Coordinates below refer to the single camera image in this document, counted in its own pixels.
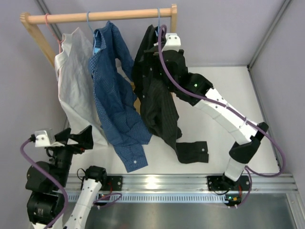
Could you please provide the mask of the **light blue hanger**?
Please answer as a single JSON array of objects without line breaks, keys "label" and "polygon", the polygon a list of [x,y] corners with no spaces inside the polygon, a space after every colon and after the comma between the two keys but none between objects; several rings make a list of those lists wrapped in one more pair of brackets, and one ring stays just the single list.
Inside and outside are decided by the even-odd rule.
[{"label": "light blue hanger", "polygon": [[157,24],[157,29],[155,29],[155,35],[158,38],[159,37],[159,32],[160,32],[160,27],[161,27],[161,11],[160,8],[157,8],[157,13],[158,13],[158,24]]}]

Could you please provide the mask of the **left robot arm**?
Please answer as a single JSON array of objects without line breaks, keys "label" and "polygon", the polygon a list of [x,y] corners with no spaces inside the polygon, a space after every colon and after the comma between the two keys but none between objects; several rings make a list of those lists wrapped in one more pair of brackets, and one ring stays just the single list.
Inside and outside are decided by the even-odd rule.
[{"label": "left robot arm", "polygon": [[[25,146],[34,142],[49,154],[50,162],[34,162],[24,151]],[[66,223],[63,214],[68,207],[68,194],[65,190],[72,158],[85,150],[93,149],[92,126],[89,125],[78,134],[67,128],[58,134],[52,129],[35,131],[21,145],[20,152],[30,162],[25,188],[31,191],[27,203],[30,222],[36,229],[83,229],[99,190],[107,187],[105,168],[90,166],[82,178],[81,193],[73,212]]]}]

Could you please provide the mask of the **black pinstriped shirt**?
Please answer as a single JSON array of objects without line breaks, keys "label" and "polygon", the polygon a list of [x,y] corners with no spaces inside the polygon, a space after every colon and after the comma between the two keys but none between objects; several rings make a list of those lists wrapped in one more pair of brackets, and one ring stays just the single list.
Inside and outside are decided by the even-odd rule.
[{"label": "black pinstriped shirt", "polygon": [[132,68],[134,93],[141,103],[141,118],[151,134],[160,137],[175,151],[180,163],[207,163],[207,142],[177,142],[182,132],[178,127],[179,115],[173,96],[162,79],[159,60],[148,53],[157,42],[156,31],[153,25],[148,26]]}]

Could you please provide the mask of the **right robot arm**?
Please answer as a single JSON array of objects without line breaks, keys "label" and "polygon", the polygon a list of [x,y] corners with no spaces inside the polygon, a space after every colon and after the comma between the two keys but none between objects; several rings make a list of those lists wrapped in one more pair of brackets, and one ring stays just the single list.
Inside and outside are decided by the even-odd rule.
[{"label": "right robot arm", "polygon": [[144,50],[141,63],[149,68],[151,79],[160,80],[165,92],[208,114],[235,140],[229,162],[222,175],[222,185],[234,189],[244,169],[265,137],[268,124],[253,123],[232,107],[203,75],[191,73],[185,65],[183,50],[166,50],[157,44]]}]

